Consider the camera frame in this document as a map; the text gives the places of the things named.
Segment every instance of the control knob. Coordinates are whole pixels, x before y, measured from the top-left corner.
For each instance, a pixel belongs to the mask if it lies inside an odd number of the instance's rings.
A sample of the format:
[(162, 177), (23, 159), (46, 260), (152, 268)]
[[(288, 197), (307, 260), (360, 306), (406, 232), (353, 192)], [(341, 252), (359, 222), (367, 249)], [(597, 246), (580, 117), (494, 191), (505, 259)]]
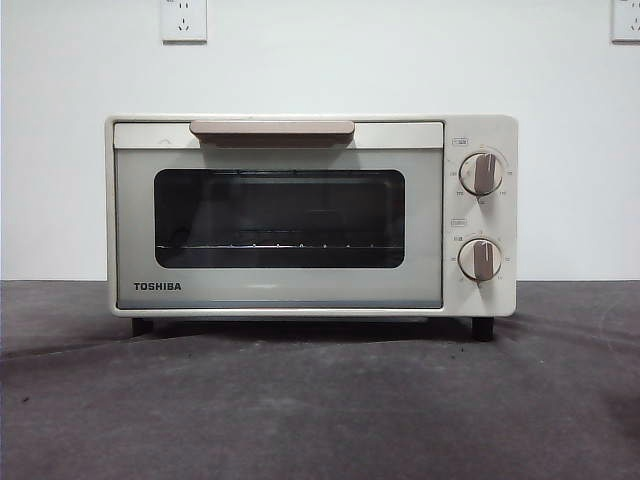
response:
[(476, 153), (462, 162), (459, 176), (467, 192), (483, 197), (502, 183), (502, 165), (493, 153)]
[(476, 238), (464, 244), (458, 254), (462, 272), (471, 280), (486, 282), (496, 276), (502, 265), (502, 254), (495, 243)]

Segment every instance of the oven window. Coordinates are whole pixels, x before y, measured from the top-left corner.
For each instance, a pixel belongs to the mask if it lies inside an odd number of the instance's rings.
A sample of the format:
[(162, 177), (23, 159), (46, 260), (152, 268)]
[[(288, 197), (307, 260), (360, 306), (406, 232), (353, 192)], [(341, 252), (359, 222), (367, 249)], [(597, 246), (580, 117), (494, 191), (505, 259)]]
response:
[(404, 177), (395, 170), (163, 170), (155, 252), (166, 268), (395, 268)]

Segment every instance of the brown handle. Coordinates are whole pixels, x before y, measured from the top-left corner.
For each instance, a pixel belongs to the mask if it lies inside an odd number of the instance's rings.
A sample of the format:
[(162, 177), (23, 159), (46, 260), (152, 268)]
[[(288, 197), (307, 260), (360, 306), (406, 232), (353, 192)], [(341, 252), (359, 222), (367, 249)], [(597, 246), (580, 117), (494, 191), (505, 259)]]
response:
[(351, 121), (194, 120), (200, 143), (218, 147), (331, 147), (353, 138)]

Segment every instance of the oven foot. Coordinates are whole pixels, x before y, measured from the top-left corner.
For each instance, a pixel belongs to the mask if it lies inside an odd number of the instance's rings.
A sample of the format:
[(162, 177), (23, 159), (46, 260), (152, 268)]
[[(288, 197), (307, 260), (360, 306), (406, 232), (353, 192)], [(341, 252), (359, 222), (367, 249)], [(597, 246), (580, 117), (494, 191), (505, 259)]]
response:
[(153, 332), (153, 320), (147, 320), (146, 318), (132, 318), (131, 332), (134, 337)]
[(493, 317), (472, 317), (471, 336), (479, 342), (493, 340)]

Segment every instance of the power outlet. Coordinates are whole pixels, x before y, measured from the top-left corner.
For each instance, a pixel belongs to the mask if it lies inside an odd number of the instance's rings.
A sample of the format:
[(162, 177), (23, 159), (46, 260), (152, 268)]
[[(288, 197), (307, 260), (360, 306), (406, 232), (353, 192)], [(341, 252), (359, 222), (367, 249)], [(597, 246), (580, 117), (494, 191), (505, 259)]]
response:
[(160, 9), (162, 41), (207, 41), (207, 0), (160, 0)]
[(640, 0), (613, 0), (611, 39), (640, 42)]

